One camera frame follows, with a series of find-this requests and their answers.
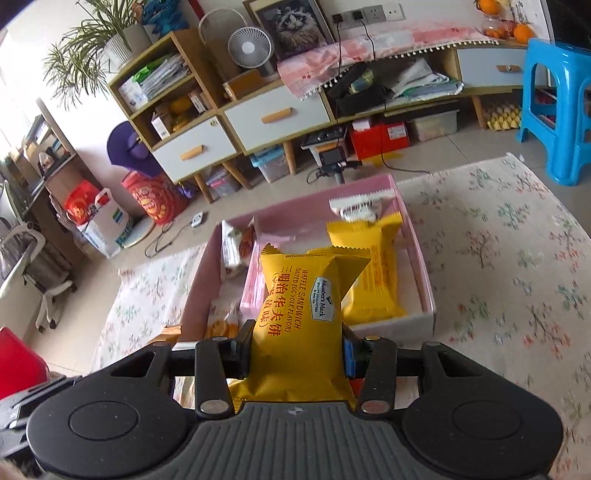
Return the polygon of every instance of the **purple hat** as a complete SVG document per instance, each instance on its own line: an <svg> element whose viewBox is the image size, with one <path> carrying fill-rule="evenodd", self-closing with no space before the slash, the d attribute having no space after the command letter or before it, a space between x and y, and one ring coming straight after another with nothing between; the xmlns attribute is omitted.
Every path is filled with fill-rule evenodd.
<svg viewBox="0 0 591 480"><path fill-rule="evenodd" d="M113 129L107 140L107 153L111 164L137 170L151 179L164 171L129 122Z"/></svg>

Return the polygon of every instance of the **wooden drawer handle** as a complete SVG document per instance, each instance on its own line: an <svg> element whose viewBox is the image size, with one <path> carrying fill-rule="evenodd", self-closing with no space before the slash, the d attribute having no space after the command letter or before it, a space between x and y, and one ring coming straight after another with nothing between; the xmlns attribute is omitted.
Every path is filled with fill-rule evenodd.
<svg viewBox="0 0 591 480"><path fill-rule="evenodd" d="M199 145L198 147L195 147L192 150L189 150L188 152L185 152L184 154L182 154L181 160L182 161L191 160L193 157L197 157L197 155L200 155L201 153L203 153L203 149L204 149L204 146Z"/></svg>
<svg viewBox="0 0 591 480"><path fill-rule="evenodd" d="M289 117L292 113L293 108L289 107L284 110L279 110L278 112L264 116L263 118L261 118L261 122L263 122L264 124L271 124L273 122L277 122L278 120L283 120L284 118Z"/></svg>
<svg viewBox="0 0 591 480"><path fill-rule="evenodd" d="M497 65L496 69L502 73L523 73L523 69L519 65Z"/></svg>

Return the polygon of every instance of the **white shopping bag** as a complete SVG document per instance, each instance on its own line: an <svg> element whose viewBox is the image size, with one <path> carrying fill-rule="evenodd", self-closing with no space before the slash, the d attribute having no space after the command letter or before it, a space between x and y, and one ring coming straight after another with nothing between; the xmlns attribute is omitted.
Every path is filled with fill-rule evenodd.
<svg viewBox="0 0 591 480"><path fill-rule="evenodd" d="M107 195L109 200L100 205L99 199ZM134 220L113 200L111 191L103 189L95 198L96 213L78 230L106 258L113 258L121 251L131 233Z"/></svg>

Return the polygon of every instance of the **picture frame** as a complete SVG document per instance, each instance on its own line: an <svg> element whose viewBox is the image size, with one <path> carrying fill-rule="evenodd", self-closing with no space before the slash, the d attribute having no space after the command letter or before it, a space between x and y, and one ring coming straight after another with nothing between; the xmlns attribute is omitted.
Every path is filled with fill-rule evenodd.
<svg viewBox="0 0 591 480"><path fill-rule="evenodd" d="M335 41L316 0L246 0L243 5L272 38L279 60Z"/></svg>

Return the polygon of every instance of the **electrical outlet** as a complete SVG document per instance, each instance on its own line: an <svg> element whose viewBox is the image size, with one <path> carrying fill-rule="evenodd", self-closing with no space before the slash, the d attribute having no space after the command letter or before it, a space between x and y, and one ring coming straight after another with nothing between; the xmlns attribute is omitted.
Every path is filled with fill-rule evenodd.
<svg viewBox="0 0 591 480"><path fill-rule="evenodd" d="M362 15L361 20L355 20L353 13ZM350 28L363 28L365 25L374 25L376 23L391 22L395 20L404 20L404 13L402 13L402 6L395 3L386 3L383 5L374 5L372 7L363 7L348 12L341 12L338 15L333 15L333 23L339 23L340 30L348 30Z"/></svg>
<svg viewBox="0 0 591 480"><path fill-rule="evenodd" d="M353 12L360 12L362 19L355 20L353 17ZM348 30L350 28L358 28L358 27L363 28L363 23L365 23L365 25L368 25L368 19L365 16L365 12L360 8L356 8L355 10L349 10L348 12L341 12L340 14L343 17L343 21L339 25L340 30Z"/></svg>
<svg viewBox="0 0 591 480"><path fill-rule="evenodd" d="M402 11L401 4L387 3L384 4L384 15L388 22L394 22L396 20L404 20L404 12Z"/></svg>
<svg viewBox="0 0 591 480"><path fill-rule="evenodd" d="M368 19L369 25L386 21L386 15L384 14L384 7L382 7L382 5L374 5L373 7L364 7L363 14Z"/></svg>

